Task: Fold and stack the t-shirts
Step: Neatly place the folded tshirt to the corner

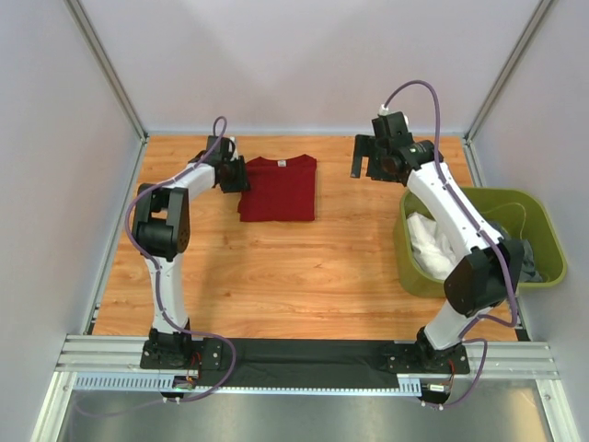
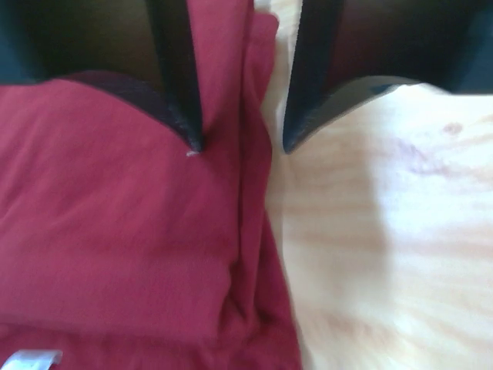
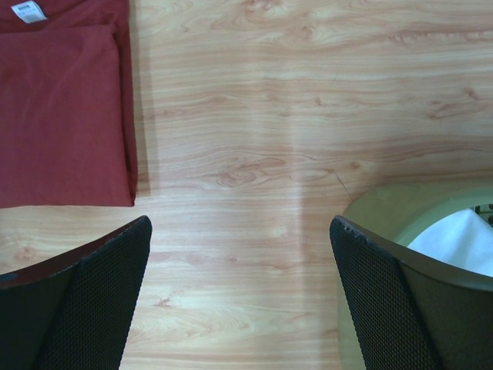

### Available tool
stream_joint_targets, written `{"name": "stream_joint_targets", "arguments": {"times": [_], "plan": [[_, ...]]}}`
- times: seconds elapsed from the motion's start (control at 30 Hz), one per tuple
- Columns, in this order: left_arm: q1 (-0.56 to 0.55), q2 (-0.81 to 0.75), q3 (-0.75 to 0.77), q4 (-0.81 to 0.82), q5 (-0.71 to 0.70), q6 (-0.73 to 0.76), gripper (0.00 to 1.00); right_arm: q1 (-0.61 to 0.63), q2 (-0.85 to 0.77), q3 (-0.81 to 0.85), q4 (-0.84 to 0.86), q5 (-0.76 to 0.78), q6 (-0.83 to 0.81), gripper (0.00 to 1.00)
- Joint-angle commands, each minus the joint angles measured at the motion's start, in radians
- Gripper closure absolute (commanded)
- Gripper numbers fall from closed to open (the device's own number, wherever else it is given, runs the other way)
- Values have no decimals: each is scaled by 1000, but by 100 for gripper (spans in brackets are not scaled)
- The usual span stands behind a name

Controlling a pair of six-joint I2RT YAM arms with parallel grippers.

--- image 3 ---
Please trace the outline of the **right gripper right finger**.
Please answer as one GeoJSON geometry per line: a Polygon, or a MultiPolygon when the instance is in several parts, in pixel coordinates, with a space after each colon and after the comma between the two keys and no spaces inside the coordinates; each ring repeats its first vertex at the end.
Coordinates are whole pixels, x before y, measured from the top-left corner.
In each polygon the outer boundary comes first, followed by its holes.
{"type": "Polygon", "coordinates": [[[492,279],[330,224],[345,369],[490,369],[492,279]]]}

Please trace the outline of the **red t-shirt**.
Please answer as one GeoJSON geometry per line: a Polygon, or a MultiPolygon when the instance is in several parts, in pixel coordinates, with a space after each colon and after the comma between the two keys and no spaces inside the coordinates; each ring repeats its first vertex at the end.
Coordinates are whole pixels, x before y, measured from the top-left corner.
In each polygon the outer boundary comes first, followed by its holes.
{"type": "Polygon", "coordinates": [[[1,205],[131,207],[127,1],[1,3],[1,205]]]}

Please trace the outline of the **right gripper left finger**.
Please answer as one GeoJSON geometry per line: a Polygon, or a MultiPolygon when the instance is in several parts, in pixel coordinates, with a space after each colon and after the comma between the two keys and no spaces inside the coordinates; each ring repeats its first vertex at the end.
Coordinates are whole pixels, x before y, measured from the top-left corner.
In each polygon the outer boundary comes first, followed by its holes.
{"type": "Polygon", "coordinates": [[[153,227],[141,216],[98,240],[1,276],[3,369],[118,369],[153,227]]]}

